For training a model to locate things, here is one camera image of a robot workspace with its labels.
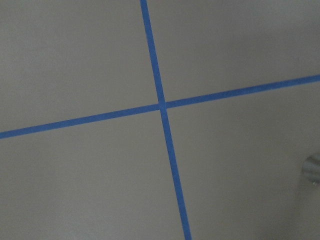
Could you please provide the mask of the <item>steel jigger measuring cup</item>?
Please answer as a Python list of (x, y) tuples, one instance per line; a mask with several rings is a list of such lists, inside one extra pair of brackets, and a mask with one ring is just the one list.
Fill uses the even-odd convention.
[(315, 185), (320, 183), (320, 154), (315, 153), (305, 159), (302, 165), (303, 176)]

